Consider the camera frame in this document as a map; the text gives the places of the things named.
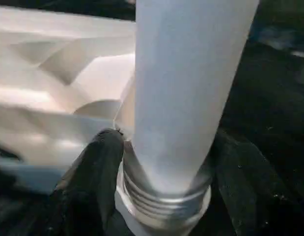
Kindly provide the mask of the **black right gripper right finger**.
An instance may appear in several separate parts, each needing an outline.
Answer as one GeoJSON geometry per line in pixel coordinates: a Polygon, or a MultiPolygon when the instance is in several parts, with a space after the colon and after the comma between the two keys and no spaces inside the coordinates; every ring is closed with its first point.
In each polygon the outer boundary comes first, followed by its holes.
{"type": "Polygon", "coordinates": [[[255,144],[224,130],[216,133],[210,155],[236,235],[266,235],[280,219],[279,205],[290,199],[274,167],[255,144]]]}

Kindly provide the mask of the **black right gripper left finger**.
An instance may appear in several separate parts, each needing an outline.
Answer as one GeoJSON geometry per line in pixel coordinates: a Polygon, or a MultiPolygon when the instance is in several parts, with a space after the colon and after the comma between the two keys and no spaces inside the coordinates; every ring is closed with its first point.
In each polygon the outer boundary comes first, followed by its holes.
{"type": "Polygon", "coordinates": [[[48,236],[103,236],[114,212],[123,135],[100,131],[56,185],[47,207],[48,236]]]}

